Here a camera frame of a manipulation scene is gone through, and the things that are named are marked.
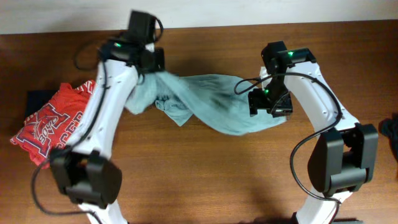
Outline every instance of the light blue fabric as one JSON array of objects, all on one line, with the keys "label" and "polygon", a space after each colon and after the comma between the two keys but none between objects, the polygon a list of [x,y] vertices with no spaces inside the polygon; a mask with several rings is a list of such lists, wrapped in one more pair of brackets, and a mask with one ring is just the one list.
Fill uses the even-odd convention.
[{"label": "light blue fabric", "polygon": [[[178,77],[169,72],[145,75],[127,99],[125,107],[139,114],[153,102],[179,126],[194,114],[211,128],[230,135],[243,135],[271,128],[286,121],[264,110],[250,117],[248,92],[235,95],[234,86],[242,80],[230,75]],[[251,85],[243,82],[238,90]]]}]

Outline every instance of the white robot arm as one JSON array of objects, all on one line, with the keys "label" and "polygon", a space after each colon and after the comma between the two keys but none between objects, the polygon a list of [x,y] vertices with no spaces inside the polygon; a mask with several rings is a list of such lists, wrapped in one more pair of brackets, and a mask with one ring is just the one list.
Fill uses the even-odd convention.
[{"label": "white robot arm", "polygon": [[[105,56],[98,67],[98,85],[79,127],[67,142],[73,148],[61,156],[60,151],[53,150],[53,159],[50,155],[50,166],[60,192],[79,204],[83,211],[90,211],[88,218],[92,224],[127,223],[116,200],[121,186],[121,171],[109,160],[117,123],[127,97],[137,85],[139,71],[148,67],[153,70],[164,68],[163,51],[153,47],[154,19],[149,14],[133,11],[129,31],[138,28],[138,32],[127,32],[123,38],[109,40],[101,48],[101,54]],[[339,114],[332,97],[310,79],[277,76],[301,73],[327,86],[308,49],[287,51],[283,42],[276,42],[270,43],[262,56],[267,69],[261,73],[261,78],[272,80],[267,85],[264,82],[263,88],[249,93],[252,115],[258,109],[267,110],[273,116],[289,115],[292,112],[291,91],[303,106],[315,131],[328,127],[337,116],[341,116],[341,121],[333,129],[319,136],[308,163],[308,173],[314,195],[343,202],[372,178],[377,131],[370,125],[361,126],[340,102]],[[352,147],[348,154],[343,153],[344,143]],[[292,218],[292,223],[330,223],[337,208],[333,201],[308,196],[304,206]]]}]

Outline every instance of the red t-shirt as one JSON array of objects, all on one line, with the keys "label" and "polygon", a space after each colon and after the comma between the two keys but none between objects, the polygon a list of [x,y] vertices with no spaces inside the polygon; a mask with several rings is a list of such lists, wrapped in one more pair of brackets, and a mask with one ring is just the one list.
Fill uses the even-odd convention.
[{"label": "red t-shirt", "polygon": [[24,127],[10,142],[28,151],[30,159],[39,165],[52,148],[65,147],[80,123],[94,87],[94,80],[76,89],[69,83],[61,83],[59,91],[38,112],[25,119]]}]

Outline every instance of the white wall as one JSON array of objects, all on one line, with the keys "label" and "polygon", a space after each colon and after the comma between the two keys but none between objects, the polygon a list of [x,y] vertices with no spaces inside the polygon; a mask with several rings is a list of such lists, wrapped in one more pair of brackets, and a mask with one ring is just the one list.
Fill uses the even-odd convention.
[{"label": "white wall", "polygon": [[398,19],[398,0],[0,0],[0,34],[125,29],[130,9],[166,28]]}]

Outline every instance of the brown wood surface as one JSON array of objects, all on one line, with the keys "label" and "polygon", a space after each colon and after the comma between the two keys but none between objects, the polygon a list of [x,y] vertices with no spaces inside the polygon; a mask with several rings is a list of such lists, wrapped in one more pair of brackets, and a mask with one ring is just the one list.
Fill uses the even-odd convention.
[{"label": "brown wood surface", "polygon": [[[48,217],[32,203],[28,154],[9,143],[24,119],[26,91],[77,86],[95,78],[72,64],[87,40],[117,32],[0,35],[0,223],[88,223],[86,217]],[[259,73],[268,42],[308,47],[349,112],[376,127],[398,112],[398,21],[281,24],[169,29],[163,46],[167,69],[179,75],[220,73],[244,78]],[[119,203],[133,223],[237,223],[256,217],[289,218],[306,195],[289,170],[292,148],[313,130],[297,100],[283,125],[241,137],[217,133],[192,117],[181,128],[157,109],[125,111],[114,140],[113,161],[123,171]],[[308,186],[307,161],[314,141],[296,158]],[[58,194],[49,170],[39,177],[45,206],[75,206]],[[397,161],[379,137],[374,180],[341,207],[339,218],[398,222]]]}]

